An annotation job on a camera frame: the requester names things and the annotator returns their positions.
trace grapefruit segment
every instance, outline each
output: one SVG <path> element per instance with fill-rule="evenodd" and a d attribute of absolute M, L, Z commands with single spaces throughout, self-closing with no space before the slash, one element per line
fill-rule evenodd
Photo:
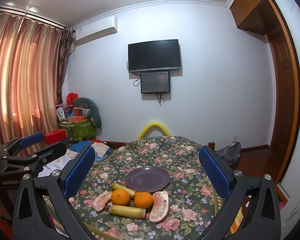
<path fill-rule="evenodd" d="M 99 197 L 97 197 L 93 203 L 93 207 L 95 210 L 100 212 L 105 207 L 106 203 L 111 198 L 112 192 L 104 191 Z"/>
<path fill-rule="evenodd" d="M 158 191 L 152 195 L 153 208 L 150 213 L 150 221 L 152 223 L 162 222 L 169 212 L 169 195 L 164 191 Z"/>

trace door frame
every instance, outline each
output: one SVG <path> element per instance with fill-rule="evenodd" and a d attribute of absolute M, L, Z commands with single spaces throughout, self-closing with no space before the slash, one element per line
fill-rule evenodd
<path fill-rule="evenodd" d="M 280 26 L 278 28 L 282 29 L 284 36 L 286 38 L 286 41 L 287 41 L 289 55 L 290 55 L 291 62 L 292 62 L 294 88 L 295 88 L 294 115 L 293 115 L 293 123 L 292 123 L 289 144 L 288 144 L 287 151 L 286 151 L 284 159 L 283 159 L 283 163 L 282 163 L 280 170 L 278 172 L 278 175 L 274 181 L 278 195 L 280 196 L 282 201 L 286 203 L 288 201 L 288 198 L 286 197 L 286 194 L 284 192 L 282 192 L 281 187 L 278 187 L 278 183 L 280 183 L 282 181 L 282 178 L 289 166 L 291 157 L 294 152 L 295 144 L 297 141 L 298 132 L 299 132 L 299 126 L 300 126 L 300 68 L 299 68 L 297 52 L 296 52 L 296 49 L 294 46 L 294 42 L 293 42 L 290 30 L 288 28 L 288 25 L 282 15 L 280 9 L 278 8 L 277 4 L 273 0 L 268 0 L 268 1 L 271 4 L 279 22 L 280 22 Z M 273 31 L 269 32 L 268 35 L 270 36 L 271 34 L 275 33 L 276 31 L 278 31 L 278 30 L 274 29 Z M 275 111 L 275 120 L 274 120 L 274 131 L 275 131 L 275 128 L 277 126 L 278 107 L 279 107 L 279 101 L 278 101 L 279 100 L 279 97 L 278 97 L 279 83 L 278 83 L 278 73 L 277 73 L 277 65 L 276 65 L 275 56 L 274 56 L 274 50 L 273 50 L 273 46 L 272 46 L 270 40 L 269 40 L 269 43 L 270 43 L 271 52 L 272 52 L 273 59 L 274 59 L 274 71 L 275 71 L 275 79 L 276 79 L 276 95 L 277 96 L 276 96 L 276 111 Z M 270 148 L 273 147 L 274 131 L 272 134 Z"/>

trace backpack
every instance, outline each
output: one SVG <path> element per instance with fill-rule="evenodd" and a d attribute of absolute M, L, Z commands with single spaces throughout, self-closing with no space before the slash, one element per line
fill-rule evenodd
<path fill-rule="evenodd" d="M 236 166 L 240 161 L 240 142 L 234 142 L 233 144 L 224 147 L 221 150 L 215 152 L 220 160 L 225 161 L 230 167 Z"/>

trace silver bolt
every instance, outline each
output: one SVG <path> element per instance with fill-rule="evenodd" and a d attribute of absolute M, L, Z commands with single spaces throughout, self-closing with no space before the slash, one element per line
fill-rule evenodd
<path fill-rule="evenodd" d="M 235 170 L 235 171 L 234 171 L 234 174 L 235 174 L 237 177 L 241 177 L 241 176 L 242 176 L 242 171 Z"/>
<path fill-rule="evenodd" d="M 266 180 L 271 180 L 271 176 L 269 174 L 265 174 L 265 179 Z"/>
<path fill-rule="evenodd" d="M 53 172 L 51 172 L 53 177 L 59 176 L 60 175 L 60 171 L 59 170 L 54 170 Z"/>
<path fill-rule="evenodd" d="M 23 179 L 24 179 L 24 180 L 27 180 L 27 179 L 29 179 L 29 178 L 30 178 L 30 174 L 29 174 L 29 173 L 23 175 Z"/>

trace curtain rod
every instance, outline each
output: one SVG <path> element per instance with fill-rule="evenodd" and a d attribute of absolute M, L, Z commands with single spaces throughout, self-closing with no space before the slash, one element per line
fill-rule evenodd
<path fill-rule="evenodd" d="M 21 9 L 16 9 L 16 8 L 0 5 L 0 12 L 10 12 L 10 13 L 19 14 L 19 15 L 22 15 L 22 16 L 25 15 L 26 17 L 33 18 L 35 20 L 45 22 L 45 23 L 53 25 L 53 26 L 55 26 L 59 29 L 63 29 L 65 27 L 65 25 L 63 25 L 61 23 L 58 23 L 58 22 L 55 22 L 53 20 L 47 19 L 47 18 L 45 18 L 43 16 L 40 16 L 38 14 L 28 12 L 26 10 L 21 10 Z"/>

